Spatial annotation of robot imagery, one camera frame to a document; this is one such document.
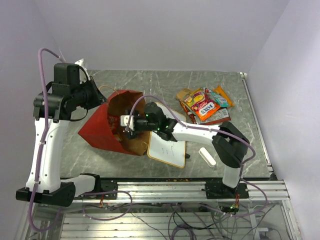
whiteboard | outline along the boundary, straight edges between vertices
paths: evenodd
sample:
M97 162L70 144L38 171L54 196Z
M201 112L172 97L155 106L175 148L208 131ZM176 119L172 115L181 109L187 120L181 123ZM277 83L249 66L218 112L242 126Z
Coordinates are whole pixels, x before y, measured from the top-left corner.
M173 118L172 114L164 105L159 102L156 102L156 104L162 109L163 113L167 117ZM177 111L172 111L179 120L184 122L187 121L186 116ZM151 159L155 159L178 168L184 168L186 159L186 141L165 141L156 133L150 132L147 154Z

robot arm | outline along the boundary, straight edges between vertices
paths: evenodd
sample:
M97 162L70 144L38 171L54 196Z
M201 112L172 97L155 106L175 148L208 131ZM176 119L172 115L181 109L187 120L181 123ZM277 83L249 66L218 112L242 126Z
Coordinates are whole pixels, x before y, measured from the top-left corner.
M233 134L247 143L248 139L231 123L224 122L220 126L199 127L196 124L182 122L185 126L175 119L166 117L160 107L154 102L147 103L144 107L143 118L138 112L134 113L129 123L129 139L135 138L141 131L154 131L165 141L191 141L213 146L218 153L221 161L224 163L223 184L230 189L235 189L240 181L241 162L248 151L248 147L236 139L230 138L220 132L211 131L212 129L222 130ZM121 126L126 127L129 121L128 115L120 118Z
M86 81L80 81L80 70ZM90 191L99 192L100 177L95 174L81 174L80 176L60 180L60 161L64 137L71 122L71 114L77 107L87 111L107 101L100 93L94 80L85 68L79 64L58 63L54 66L54 80L47 85L48 93L49 129L45 138L40 173L34 202L68 207L74 197ZM25 187L16 191L16 199L30 201L34 190L35 173L41 135L45 128L44 96L40 93L33 101L35 117L35 147L32 167Z

gray marble surface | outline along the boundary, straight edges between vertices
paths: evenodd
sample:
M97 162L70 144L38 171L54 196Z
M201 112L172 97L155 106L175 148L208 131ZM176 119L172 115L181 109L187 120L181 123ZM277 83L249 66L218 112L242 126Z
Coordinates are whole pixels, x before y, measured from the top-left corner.
M257 125L249 104L246 89L239 73L216 71L136 71L136 70L99 70L89 71L97 86L109 85L116 89L129 89L152 94L163 99L172 109L183 113L175 95L182 88L215 88L221 85L235 106L229 108L231 122L249 139L256 150L256 157L249 161L244 169L245 177L269 177L266 157L258 134ZM113 91L104 87L101 92L108 97ZM81 173L94 173L101 177L114 178L195 178L222 177L224 164L220 161L213 147L200 143L187 142L186 152L191 155L186 159L185 167L178 168L150 159L146 154L133 156L118 152L100 150L91 147L78 131L96 109L79 122L71 122L64 140L62 151L62 178L76 177ZM73 119L85 114L84 109L77 109ZM216 168L209 168L198 151L201 147L211 153L217 162Z

metal bracket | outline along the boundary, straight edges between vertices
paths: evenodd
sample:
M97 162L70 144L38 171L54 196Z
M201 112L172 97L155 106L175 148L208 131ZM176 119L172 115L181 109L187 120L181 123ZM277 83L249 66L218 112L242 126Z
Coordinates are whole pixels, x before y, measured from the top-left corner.
M247 184L243 182L239 183L235 191L231 191L227 188L220 179L206 182L204 186L207 199L235 199L236 194L239 194L240 199L249 198Z
M54 192L48 190L36 192L34 202L61 207L69 207L75 198L76 187L73 182L61 182L60 188ZM20 188L15 193L15 199L30 202L32 192L28 187Z
M101 187L103 192L112 192L118 190L118 183L113 180L102 180ZM117 193L110 193L108 195L104 195L104 200L116 200Z

white backdrop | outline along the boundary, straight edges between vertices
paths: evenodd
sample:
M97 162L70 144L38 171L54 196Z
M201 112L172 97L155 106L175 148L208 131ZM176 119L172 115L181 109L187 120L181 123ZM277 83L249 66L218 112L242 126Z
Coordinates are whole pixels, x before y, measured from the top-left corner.
M248 72L289 0L36 0L92 69Z
M33 101L41 91L38 50L59 49L33 1L0 2L0 239L12 240L24 202L16 190L26 185L35 148ZM43 54L47 81L56 59Z
M304 239L319 239L320 2L291 0L248 73L254 109Z

